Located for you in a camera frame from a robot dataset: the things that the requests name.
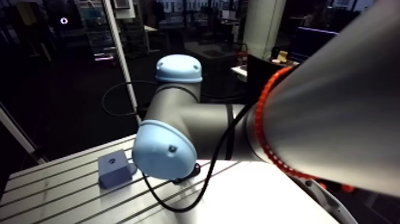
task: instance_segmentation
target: metal frame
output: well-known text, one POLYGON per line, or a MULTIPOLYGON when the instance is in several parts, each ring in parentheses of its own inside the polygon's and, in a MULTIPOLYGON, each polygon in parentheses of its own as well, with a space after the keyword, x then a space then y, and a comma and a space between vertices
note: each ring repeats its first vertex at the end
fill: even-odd
MULTIPOLYGON (((107 20, 108 20, 109 25, 110 25, 111 36, 112 36, 112 39, 113 39, 114 44, 115 44, 115 49, 117 50, 117 55, 118 55, 118 59, 120 61, 120 65, 121 65, 121 69, 122 69, 122 74, 124 76, 124 80, 125 80, 125 82, 131 82, 128 66, 127 66, 127 63, 126 63, 126 60, 125 60, 124 51, 123 51, 123 48, 122 48, 120 35, 118 33, 117 23, 115 22, 115 16, 114 16, 113 7, 112 7, 112 5, 110 3, 110 0, 102 0, 102 2, 103 2, 105 14, 107 16, 107 20)), ((135 92, 133 90, 133 86, 132 85, 127 85, 127 90, 128 90, 130 102, 132 104, 133 112, 137 113, 138 102, 136 101, 136 96, 135 96, 135 92)), ((139 115, 136 114, 135 117, 136 117, 137 123, 139 124, 140 123, 139 115)))
POLYGON ((36 146, 29 139, 29 137, 24 133, 22 128, 18 125, 18 123, 13 119, 4 105, 0 102, 0 121, 3 125, 8 129, 10 134, 15 137, 15 139, 21 144, 21 146, 26 150, 26 152, 38 163, 43 164, 47 162, 46 157, 38 158, 35 155, 36 146))

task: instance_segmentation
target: white pillar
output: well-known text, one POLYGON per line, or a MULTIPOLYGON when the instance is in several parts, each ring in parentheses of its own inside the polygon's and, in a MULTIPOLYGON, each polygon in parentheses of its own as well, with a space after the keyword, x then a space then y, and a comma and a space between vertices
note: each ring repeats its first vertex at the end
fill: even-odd
POLYGON ((243 42, 249 54, 267 59, 275 45, 286 0, 251 0, 243 42))

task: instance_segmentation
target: silver cylinder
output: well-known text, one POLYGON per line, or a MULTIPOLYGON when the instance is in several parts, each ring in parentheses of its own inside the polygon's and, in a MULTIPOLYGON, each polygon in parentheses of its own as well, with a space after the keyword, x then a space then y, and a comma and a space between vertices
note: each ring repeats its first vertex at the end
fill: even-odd
POLYGON ((264 130, 282 161, 400 196, 399 12, 377 1, 272 91, 264 130))

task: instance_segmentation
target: black cable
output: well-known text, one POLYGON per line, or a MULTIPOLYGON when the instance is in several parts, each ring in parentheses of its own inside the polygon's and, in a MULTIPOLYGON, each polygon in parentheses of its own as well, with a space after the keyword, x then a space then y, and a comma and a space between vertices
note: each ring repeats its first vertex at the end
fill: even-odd
POLYGON ((220 152, 221 146, 224 143, 225 139, 229 136, 229 134, 232 132, 232 130, 236 127, 236 125, 239 123, 239 121, 245 116, 245 114, 252 108, 253 103, 252 104, 247 104, 246 106, 244 106, 244 108, 239 112, 239 114, 235 117, 235 119, 233 119, 232 123, 228 125, 228 128, 225 130, 225 132, 222 134, 216 148, 214 151, 214 154, 212 155, 212 159, 211 159, 211 163, 210 163, 210 169, 208 170, 207 176, 204 180, 204 184, 203 184, 203 188, 201 189, 199 195, 197 196, 197 198, 195 199, 195 201, 182 209, 177 209, 177 208, 172 208, 169 205, 167 205, 165 202, 163 202, 158 196, 157 194, 155 194, 154 189, 152 188, 152 186, 150 186, 149 181, 147 180, 146 175, 142 172, 143 178, 145 180, 145 183, 147 185, 147 187, 150 190, 150 193, 153 195, 153 197, 156 199, 156 201, 162 205, 165 209, 175 212, 175 213, 184 213, 187 211, 192 210, 194 207, 196 207, 196 205, 201 201, 205 190, 207 189, 208 183, 213 175, 213 170, 214 170, 214 166, 215 163, 217 161, 218 158, 218 154, 220 152))
POLYGON ((129 85, 129 84, 132 85, 132 84, 134 84, 134 83, 145 83, 145 84, 158 85, 158 84, 155 83, 155 82, 148 82, 148 81, 141 81, 141 80, 139 80, 139 81, 131 81, 131 82, 119 83, 119 84, 117 84, 117 85, 115 85, 115 86, 109 88, 109 89, 103 94, 103 97, 102 97, 102 99, 101 99, 101 107, 103 108, 103 110, 104 110, 107 114, 109 114, 109 115, 111 115, 111 116, 114 116, 114 117, 124 117, 124 116, 136 115, 137 113, 136 113, 135 111, 134 111, 134 112, 131 112, 131 113, 126 113, 126 114, 115 114, 115 113, 109 111, 109 110, 106 108, 105 103, 104 103, 104 102, 105 102, 105 98, 107 97, 107 95, 108 95, 113 89, 118 88, 118 87, 120 87, 120 86, 124 86, 124 85, 129 85))
MULTIPOLYGON (((105 106, 105 99, 107 97, 107 95, 114 90, 115 88, 118 88, 120 86, 124 86, 124 85, 129 85, 129 84, 134 84, 134 83, 145 83, 145 84, 150 84, 150 85, 155 85, 158 86, 157 82, 149 82, 149 81, 142 81, 142 80, 137 80, 137 81, 131 81, 131 82, 123 82, 123 83, 119 83, 116 84, 115 86, 112 86, 111 88, 109 88, 104 94, 103 97, 101 99, 101 107, 103 108, 103 110, 114 117, 125 117, 125 116, 132 116, 132 115, 137 115, 137 113, 135 112, 131 112, 131 113, 126 113, 126 114, 116 114, 111 112, 110 110, 108 110, 105 106)), ((217 96, 212 96, 212 95, 207 95, 207 94, 201 94, 202 97, 206 97, 209 99, 221 99, 221 100, 230 100, 230 99, 237 99, 237 98, 242 98, 245 97, 245 94, 239 94, 239 95, 232 95, 232 96, 226 96, 226 97, 217 97, 217 96)))

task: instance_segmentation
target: glass panel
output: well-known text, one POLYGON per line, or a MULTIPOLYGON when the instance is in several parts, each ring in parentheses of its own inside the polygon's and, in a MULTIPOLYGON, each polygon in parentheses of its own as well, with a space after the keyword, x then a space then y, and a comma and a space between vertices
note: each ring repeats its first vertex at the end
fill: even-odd
MULTIPOLYGON (((134 118, 110 117, 101 107, 110 85, 124 81, 101 1, 2 1, 0 7, 0 101, 49 159, 136 132, 134 118)), ((125 88, 106 105, 132 112, 125 88)))

